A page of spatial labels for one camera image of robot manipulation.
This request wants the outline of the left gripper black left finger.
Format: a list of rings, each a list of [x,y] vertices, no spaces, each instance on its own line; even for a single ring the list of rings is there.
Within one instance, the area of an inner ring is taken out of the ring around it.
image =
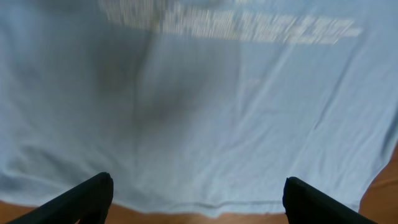
[[[101,172],[7,224],[104,224],[113,192],[113,179]]]

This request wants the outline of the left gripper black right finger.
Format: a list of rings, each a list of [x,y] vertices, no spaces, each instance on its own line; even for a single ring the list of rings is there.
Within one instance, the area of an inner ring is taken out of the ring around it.
[[[282,203],[289,224],[376,224],[296,177],[286,179]]]

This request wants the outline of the light blue printed t-shirt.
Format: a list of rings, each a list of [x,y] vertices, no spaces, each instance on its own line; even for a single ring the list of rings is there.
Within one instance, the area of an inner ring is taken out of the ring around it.
[[[146,213],[358,210],[397,143],[396,0],[2,0],[1,200],[100,172]]]

